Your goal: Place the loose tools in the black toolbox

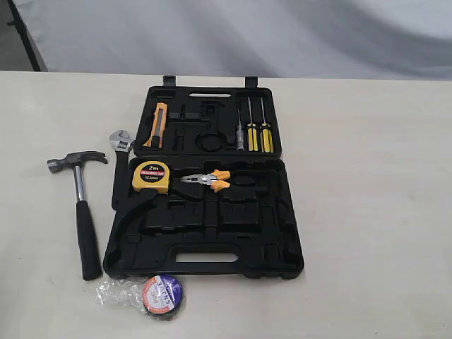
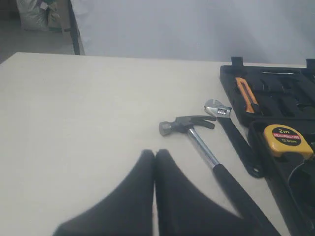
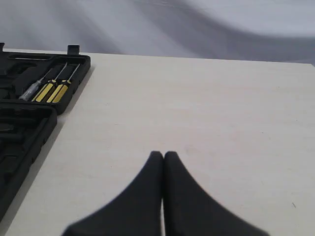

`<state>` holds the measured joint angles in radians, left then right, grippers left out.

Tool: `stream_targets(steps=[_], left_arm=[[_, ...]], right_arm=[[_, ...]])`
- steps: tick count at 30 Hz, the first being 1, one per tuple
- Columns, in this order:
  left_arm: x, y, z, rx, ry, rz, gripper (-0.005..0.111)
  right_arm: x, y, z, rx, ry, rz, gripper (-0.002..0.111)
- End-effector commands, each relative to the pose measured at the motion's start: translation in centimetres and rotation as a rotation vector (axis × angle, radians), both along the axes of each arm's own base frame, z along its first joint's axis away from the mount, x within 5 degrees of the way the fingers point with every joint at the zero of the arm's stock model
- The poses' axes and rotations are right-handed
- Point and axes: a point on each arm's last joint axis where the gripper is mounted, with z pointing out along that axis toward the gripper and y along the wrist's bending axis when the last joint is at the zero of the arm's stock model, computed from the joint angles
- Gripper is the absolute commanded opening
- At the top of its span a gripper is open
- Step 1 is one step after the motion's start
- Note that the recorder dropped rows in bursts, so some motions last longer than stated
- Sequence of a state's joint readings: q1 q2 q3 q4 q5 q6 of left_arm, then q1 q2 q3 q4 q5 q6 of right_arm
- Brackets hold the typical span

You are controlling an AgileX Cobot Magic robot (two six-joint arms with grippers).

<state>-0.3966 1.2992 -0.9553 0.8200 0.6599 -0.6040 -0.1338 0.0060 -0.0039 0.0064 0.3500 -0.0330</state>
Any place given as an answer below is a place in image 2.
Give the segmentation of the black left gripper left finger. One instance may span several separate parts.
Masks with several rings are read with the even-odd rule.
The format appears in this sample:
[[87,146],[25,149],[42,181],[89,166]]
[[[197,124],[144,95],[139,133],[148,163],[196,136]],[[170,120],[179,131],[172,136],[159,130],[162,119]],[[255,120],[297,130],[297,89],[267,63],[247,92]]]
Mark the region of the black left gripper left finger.
[[102,201],[62,223],[56,236],[151,236],[155,155],[145,149],[125,179]]

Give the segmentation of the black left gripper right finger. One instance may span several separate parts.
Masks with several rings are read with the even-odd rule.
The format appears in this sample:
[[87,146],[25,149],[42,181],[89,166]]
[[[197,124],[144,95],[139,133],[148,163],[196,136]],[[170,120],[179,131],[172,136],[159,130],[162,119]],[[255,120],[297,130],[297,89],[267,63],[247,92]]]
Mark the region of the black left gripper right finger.
[[199,191],[161,149],[155,159],[158,230],[161,236],[259,236],[251,223]]

